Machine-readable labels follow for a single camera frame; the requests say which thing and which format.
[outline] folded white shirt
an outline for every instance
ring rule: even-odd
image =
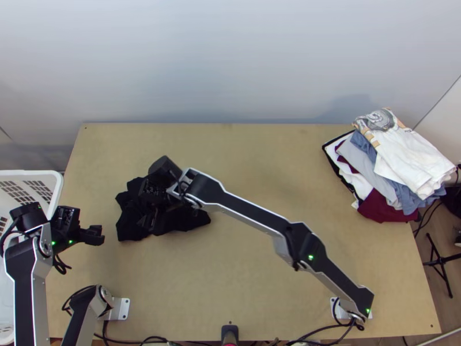
[[[353,125],[378,153],[375,173],[407,185],[425,200],[455,171],[429,141],[406,127],[390,110],[358,116]]]

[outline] wooden table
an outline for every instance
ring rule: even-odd
[[[271,238],[215,213],[191,232],[117,241],[118,192],[168,155],[226,189],[291,221],[305,221],[329,257],[375,293],[373,320],[348,337],[439,333],[440,325],[410,226],[362,217],[322,152],[346,125],[85,124],[65,173],[61,205],[81,208],[81,225],[102,224],[105,243],[78,244],[61,254],[73,269],[47,279],[50,335],[63,336],[65,299],[100,283],[131,298],[129,318],[111,322],[109,335],[143,339],[218,340],[232,322],[242,340],[294,339],[333,324],[328,291],[294,272]],[[343,330],[320,335],[335,339]]]

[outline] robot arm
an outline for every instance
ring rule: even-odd
[[[49,346],[45,278],[54,255],[78,242],[101,245],[101,227],[80,228],[80,210],[59,206],[48,221],[38,203],[11,210],[16,232],[24,239],[13,238],[4,253],[6,274],[14,282],[14,344]],[[126,319],[130,301],[114,298],[100,285],[87,287],[74,295],[69,306],[72,318],[64,336],[64,346],[91,344],[96,320]]]
[[[225,190],[211,176],[188,168],[182,171],[166,156],[157,160],[149,174],[170,176],[167,193],[193,208],[207,212],[224,212],[249,224],[273,239],[275,252],[295,270],[315,275],[339,297],[339,305],[349,316],[368,319],[374,294],[367,287],[356,285],[328,258],[325,245],[302,222],[291,223],[283,216],[244,200]]]

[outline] black arm segment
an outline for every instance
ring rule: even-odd
[[[32,271],[35,265],[33,239],[5,251],[5,268],[14,280],[14,335],[17,346],[34,345]]]
[[[84,337],[85,333],[82,333],[82,328],[84,328],[85,319],[89,318],[87,316],[89,306],[96,294],[96,286],[92,286],[71,299],[69,306],[73,311],[72,317],[70,318],[69,326],[67,327],[61,346],[77,346],[78,342],[81,343],[79,337]],[[93,332],[91,331],[90,340],[87,340],[87,342],[91,343],[92,335]]]

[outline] cable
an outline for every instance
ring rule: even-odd
[[[2,256],[2,258],[5,255],[5,250],[3,249],[3,247],[5,245],[6,237],[8,237],[12,233],[21,233],[20,231],[13,231],[13,228],[16,227],[18,220],[19,219],[13,220],[13,223],[11,223],[10,227],[8,227],[8,229],[5,231],[5,233],[3,233],[2,237],[0,238],[0,256]]]
[[[420,230],[422,230],[424,227],[426,227],[428,225],[428,223],[430,221],[430,218],[432,217],[434,212],[437,210],[437,208],[440,207],[442,204],[443,203],[440,201],[440,203],[437,204],[434,209],[432,209],[431,213],[429,214],[428,220],[423,224],[424,217],[426,216],[427,212],[430,210],[430,207],[425,211],[425,213],[423,214],[423,216],[421,218],[420,225],[418,226],[418,228],[415,231],[413,231],[413,234],[414,234],[415,238],[418,236],[418,233],[420,232]]]
[[[178,194],[179,194],[179,197],[181,198],[181,202],[183,202],[184,204],[187,204],[186,198],[185,198],[186,191],[183,191],[183,189],[181,188],[181,183],[184,183],[184,184],[186,184],[187,186],[189,186],[190,184],[189,184],[188,182],[180,182],[180,181],[179,181],[179,178],[175,175],[175,173],[174,173],[172,170],[169,170],[168,172],[169,172],[169,173],[173,176],[173,178],[176,180],[177,192],[178,192]]]
[[[86,287],[81,288],[78,291],[74,292],[69,298],[66,299],[66,301],[64,302],[64,304],[61,307],[61,310],[68,313],[69,316],[72,316],[72,313],[70,312],[71,308],[70,308],[70,306],[67,306],[67,304],[76,295],[78,295],[81,292],[84,292],[86,289],[89,289],[89,288],[92,288],[92,287],[94,287],[94,285],[86,286]],[[160,336],[149,336],[149,337],[145,338],[143,341],[126,341],[126,340],[111,339],[111,338],[107,337],[107,326],[108,326],[108,324],[109,324],[109,321],[104,321],[104,323],[103,323],[103,334],[102,335],[97,334],[97,333],[93,334],[97,338],[100,338],[104,342],[105,346],[109,346],[108,342],[111,342],[111,343],[114,343],[114,344],[121,344],[121,345],[139,345],[139,346],[143,346],[143,345],[146,345],[146,344],[164,344],[164,343],[169,343],[170,342],[170,341],[168,341],[168,339],[165,339],[164,337],[160,337]]]
[[[301,336],[297,340],[287,342],[286,346],[291,346],[291,345],[293,345],[295,343],[307,343],[307,344],[310,344],[310,345],[318,345],[318,346],[332,346],[332,345],[336,345],[336,344],[340,343],[346,337],[346,335],[352,330],[352,328],[354,328],[354,327],[356,327],[360,331],[365,330],[365,328],[362,325],[356,324],[357,318],[355,318],[355,317],[352,317],[350,319],[350,321],[348,323],[346,323],[346,324],[341,323],[339,321],[338,317],[336,316],[336,310],[335,310],[336,305],[338,304],[338,302],[339,302],[339,297],[336,298],[335,302],[333,303],[333,307],[332,307],[333,317],[334,317],[334,319],[335,319],[335,321],[337,323],[336,325],[330,325],[330,326],[325,326],[325,327],[316,329],[313,332],[310,332],[310,333],[307,333],[307,334]],[[309,336],[312,336],[314,334],[320,333],[320,332],[322,332],[324,330],[333,329],[333,328],[339,328],[339,327],[348,327],[348,328],[347,328],[346,332],[339,339],[337,339],[335,341],[332,341],[331,343],[323,344],[323,343],[317,343],[315,341],[306,340]]]
[[[204,345],[204,346],[212,346],[210,344],[207,344],[207,343],[202,343],[200,341],[186,341],[187,343],[191,343],[191,344],[197,344],[197,345]]]
[[[455,181],[454,186],[456,186],[456,185],[458,184],[458,180],[459,180],[459,172],[458,172],[458,169],[461,170],[461,164],[458,164],[458,165],[457,165],[457,169],[456,169],[456,181]],[[433,206],[434,204],[432,204],[428,209],[426,209],[426,211],[424,212],[424,214],[423,214],[422,217],[421,217],[421,221],[420,221],[420,224],[418,225],[418,228],[417,228],[416,230],[413,231],[413,235],[414,235],[415,238],[418,236],[420,230],[421,230],[422,228],[424,228],[424,227],[427,226],[427,224],[428,224],[429,221],[430,221],[430,218],[432,217],[432,214],[434,214],[434,212],[436,211],[436,209],[437,209],[438,207],[440,207],[441,204],[442,204],[442,201],[440,201],[440,203],[437,204],[437,206],[432,210],[432,212],[431,212],[430,215],[429,215],[428,220],[423,224],[424,217],[426,216],[426,214],[429,212],[429,210],[432,208],[432,206]]]
[[[65,264],[57,254],[53,256],[53,266],[62,275],[65,275],[68,269],[72,269],[72,267]]]

